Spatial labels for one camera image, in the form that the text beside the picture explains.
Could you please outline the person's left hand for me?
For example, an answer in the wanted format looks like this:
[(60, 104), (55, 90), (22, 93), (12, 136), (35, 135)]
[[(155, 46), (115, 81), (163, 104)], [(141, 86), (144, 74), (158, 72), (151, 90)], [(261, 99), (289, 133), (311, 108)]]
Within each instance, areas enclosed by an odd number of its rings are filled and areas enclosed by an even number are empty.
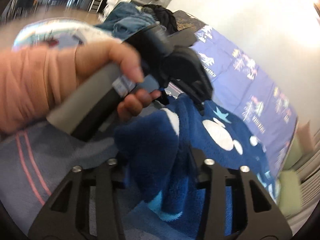
[[(82, 84), (99, 69), (109, 62), (116, 63), (121, 72), (132, 82), (142, 83), (144, 74), (140, 64), (140, 55), (132, 46), (116, 41), (102, 41), (79, 46), (75, 53), (76, 78)], [(151, 93), (139, 89), (130, 94), (118, 105), (117, 112), (120, 120), (129, 121), (138, 116), (153, 100), (159, 98), (161, 92)]]

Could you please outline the pink sleeved left forearm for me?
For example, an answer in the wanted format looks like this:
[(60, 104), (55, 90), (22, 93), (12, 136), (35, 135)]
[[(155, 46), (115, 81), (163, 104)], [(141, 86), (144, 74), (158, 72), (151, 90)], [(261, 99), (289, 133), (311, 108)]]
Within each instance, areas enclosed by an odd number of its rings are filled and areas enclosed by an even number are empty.
[(45, 117), (77, 86), (75, 48), (1, 51), (1, 132)]

